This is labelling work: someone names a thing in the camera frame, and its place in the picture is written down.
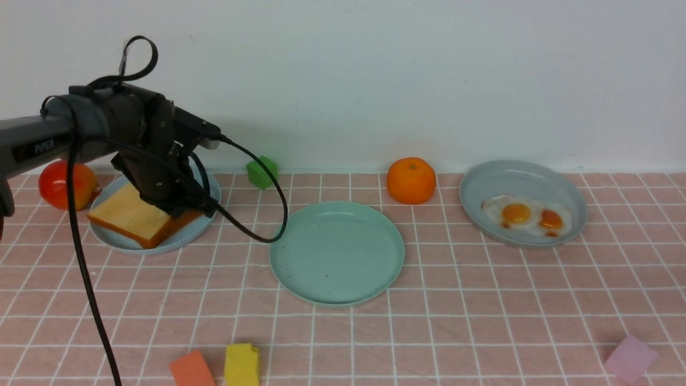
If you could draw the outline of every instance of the empty plate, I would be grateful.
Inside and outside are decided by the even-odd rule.
[[[490,198],[509,194],[526,196],[565,206],[571,212],[571,229],[560,237],[542,237],[494,224],[482,210]],[[586,225],[583,195],[571,182],[554,171],[523,161],[492,161],[475,166],[460,184],[460,200],[467,216],[491,238],[516,247],[554,247],[574,239]]]
[[[269,260],[279,282],[314,304],[366,302],[398,277],[405,245],[381,212],[348,201],[310,205],[288,219]]]

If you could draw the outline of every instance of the teal plate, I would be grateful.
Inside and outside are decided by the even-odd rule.
[[[400,232],[381,212],[348,201],[310,205],[288,219],[269,261],[295,296],[345,307],[384,292],[405,260]]]

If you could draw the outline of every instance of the white wall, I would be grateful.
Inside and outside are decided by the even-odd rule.
[[[686,169],[683,0],[4,0],[0,117],[114,73],[134,34],[161,52],[138,84],[288,170]]]

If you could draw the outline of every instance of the toast slice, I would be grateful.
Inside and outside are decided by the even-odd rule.
[[[144,249],[152,249],[200,215],[198,211],[187,211],[174,220],[163,210],[141,200],[138,190],[127,183],[91,209],[87,217],[95,225],[133,239]]]

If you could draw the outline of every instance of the blue plate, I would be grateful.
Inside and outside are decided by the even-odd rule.
[[[202,185],[202,179],[200,178],[198,168],[192,162],[191,169],[193,170],[193,177],[195,178],[195,180],[200,185]],[[219,183],[212,174],[207,174],[207,177],[210,182],[211,196],[215,198],[217,201],[221,202],[222,190],[219,187]],[[119,189],[121,189],[128,182],[129,180],[126,177],[121,177],[119,179],[114,180],[112,183],[107,185],[107,187],[105,187],[102,190],[102,192],[100,192],[100,195],[95,199],[95,201],[93,201],[92,207],[97,207],[98,205],[103,203],[106,199],[108,199],[114,193],[119,191]],[[98,240],[104,242],[107,245],[110,245],[112,248],[122,253],[128,253],[130,255],[154,255],[157,253],[165,253],[177,248],[181,248],[189,242],[195,240],[195,238],[200,236],[202,232],[204,232],[205,229],[207,229],[210,226],[212,220],[214,219],[214,216],[212,216],[212,218],[209,218],[207,216],[198,217],[192,223],[186,225],[181,230],[171,235],[171,237],[166,239],[157,248],[153,249],[143,249],[143,247],[141,247],[136,241],[128,237],[122,236],[117,232],[113,232],[109,229],[105,229],[94,224],[91,224],[91,228],[93,229],[93,234],[95,234],[95,237],[97,237]]]
[[[395,225],[381,212],[348,201],[298,210],[269,250],[274,275],[287,290],[333,307],[360,304],[384,292],[404,259]]]

